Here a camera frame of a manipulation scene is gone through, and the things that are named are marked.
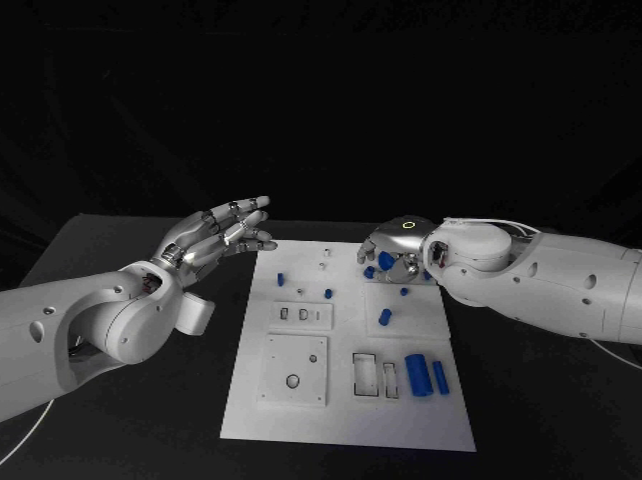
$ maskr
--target cable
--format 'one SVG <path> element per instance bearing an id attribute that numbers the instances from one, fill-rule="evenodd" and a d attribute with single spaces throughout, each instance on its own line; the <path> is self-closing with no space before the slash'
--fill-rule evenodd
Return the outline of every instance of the cable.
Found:
<path id="1" fill-rule="evenodd" d="M 8 457 L 11 457 L 11 455 L 15 453 L 15 451 L 16 451 L 18 448 L 21 447 L 22 443 L 24 443 L 25 440 L 28 439 L 28 437 L 29 437 L 29 435 L 32 434 L 32 432 L 35 431 L 35 428 L 37 428 L 37 426 L 39 425 L 39 422 L 42 421 L 44 416 L 47 415 L 47 412 L 50 411 L 50 407 L 51 407 L 51 404 L 52 404 L 52 403 L 54 403 L 54 399 L 50 400 L 50 403 L 47 404 L 47 408 L 44 409 L 44 412 L 42 412 L 42 414 L 39 415 L 39 418 L 37 419 L 37 423 L 32 425 L 32 428 L 29 429 L 28 434 L 22 437 L 22 440 L 21 440 L 21 442 L 18 443 L 18 445 L 15 446 L 15 448 L 11 450 L 11 453 L 1 459 L 0 467 L 1 467 L 1 464 L 8 460 Z"/>
<path id="2" fill-rule="evenodd" d="M 504 223 L 507 225 L 512 225 L 515 227 L 522 227 L 522 228 L 527 228 L 528 230 L 531 230 L 534 233 L 540 233 L 540 231 L 533 228 L 533 227 L 528 227 L 524 223 L 518 223 L 518 222 L 511 222 L 509 220 L 495 220 L 492 218 L 449 218 L 446 217 L 443 219 L 443 222 L 452 222 L 455 224 L 458 223 L 462 223 L 462 222 L 481 222 L 481 223 Z"/>
<path id="3" fill-rule="evenodd" d="M 620 360 L 623 363 L 635 367 L 638 370 L 642 370 L 642 367 L 633 362 L 629 362 L 625 358 L 619 357 L 613 352 L 610 352 L 592 338 L 587 339 L 613 358 Z"/>

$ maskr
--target blue cylinder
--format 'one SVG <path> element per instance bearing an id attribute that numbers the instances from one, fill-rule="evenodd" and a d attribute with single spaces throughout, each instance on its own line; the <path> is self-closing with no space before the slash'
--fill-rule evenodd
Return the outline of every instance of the blue cylinder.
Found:
<path id="1" fill-rule="evenodd" d="M 381 316 L 378 317 L 378 323 L 383 326 L 385 326 L 388 324 L 390 315 L 391 315 L 391 311 L 387 308 L 384 308 L 383 312 L 381 312 Z"/>
<path id="2" fill-rule="evenodd" d="M 433 375 L 436 376 L 436 385 L 439 386 L 439 393 L 447 395 L 446 376 L 443 375 L 443 367 L 440 362 L 433 362 Z"/>
<path id="3" fill-rule="evenodd" d="M 396 263 L 394 258 L 390 256 L 388 253 L 381 252 L 378 254 L 378 266 L 383 270 L 390 270 L 393 268 L 393 264 Z"/>
<path id="4" fill-rule="evenodd" d="M 433 393 L 433 388 L 429 370 L 426 369 L 424 356 L 420 353 L 407 355 L 404 357 L 404 365 L 410 377 L 411 394 L 416 397 L 429 396 Z"/>

